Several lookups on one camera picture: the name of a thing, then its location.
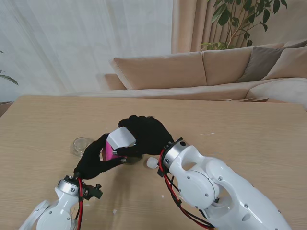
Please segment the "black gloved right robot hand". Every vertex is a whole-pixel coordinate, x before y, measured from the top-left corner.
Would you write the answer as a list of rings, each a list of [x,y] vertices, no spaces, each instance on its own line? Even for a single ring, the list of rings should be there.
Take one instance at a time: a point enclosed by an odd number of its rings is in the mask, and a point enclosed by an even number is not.
[[[167,145],[174,143],[171,134],[154,117],[132,115],[118,123],[125,127],[136,139],[131,147],[115,149],[118,156],[139,158],[143,154],[159,155]]]

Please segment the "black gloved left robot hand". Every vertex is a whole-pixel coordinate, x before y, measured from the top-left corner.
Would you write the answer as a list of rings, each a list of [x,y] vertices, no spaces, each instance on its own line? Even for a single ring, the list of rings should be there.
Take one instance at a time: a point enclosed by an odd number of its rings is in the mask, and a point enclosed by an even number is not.
[[[74,177],[78,177],[81,180],[90,180],[127,161],[124,157],[108,161],[100,160],[101,150],[106,146],[107,137],[108,134],[103,134],[85,149],[84,154],[74,169]]]

